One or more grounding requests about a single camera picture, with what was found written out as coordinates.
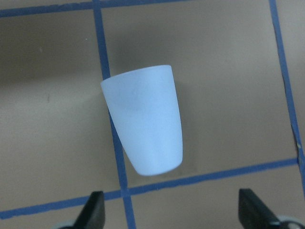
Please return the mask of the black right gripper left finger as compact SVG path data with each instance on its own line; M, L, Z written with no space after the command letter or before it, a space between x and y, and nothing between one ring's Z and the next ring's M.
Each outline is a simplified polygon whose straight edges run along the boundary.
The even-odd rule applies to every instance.
M73 224L73 229L102 229L105 225L105 204L102 191L91 193Z

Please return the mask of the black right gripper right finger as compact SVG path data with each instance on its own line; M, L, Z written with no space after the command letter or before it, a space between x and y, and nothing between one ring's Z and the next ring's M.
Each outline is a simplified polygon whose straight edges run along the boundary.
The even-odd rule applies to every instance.
M281 222L249 188L239 189L238 219L244 229L279 229Z

